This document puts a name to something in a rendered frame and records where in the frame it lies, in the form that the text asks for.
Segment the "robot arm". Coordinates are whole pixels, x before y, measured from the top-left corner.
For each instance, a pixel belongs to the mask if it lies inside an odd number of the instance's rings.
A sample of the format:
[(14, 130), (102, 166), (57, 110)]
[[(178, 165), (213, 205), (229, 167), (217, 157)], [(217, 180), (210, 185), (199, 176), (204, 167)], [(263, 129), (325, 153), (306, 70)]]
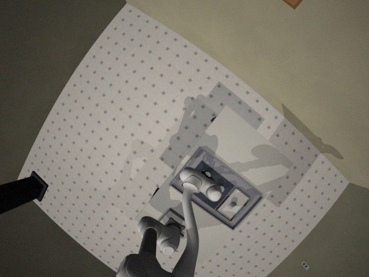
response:
[[(173, 254), (180, 243), (185, 226), (170, 218), (163, 225), (158, 220), (144, 216), (138, 222), (137, 229), (142, 243), (138, 254), (129, 254), (121, 262), (116, 277), (194, 277), (199, 249), (199, 236), (195, 222), (191, 198), (193, 193), (202, 192), (209, 200), (219, 201), (222, 196), (220, 185), (191, 167), (185, 167), (180, 173), (184, 191), (182, 205), (187, 232), (186, 248), (172, 273), (161, 268), (156, 258), (156, 243), (165, 254)], [(181, 231), (181, 232), (180, 232)]]

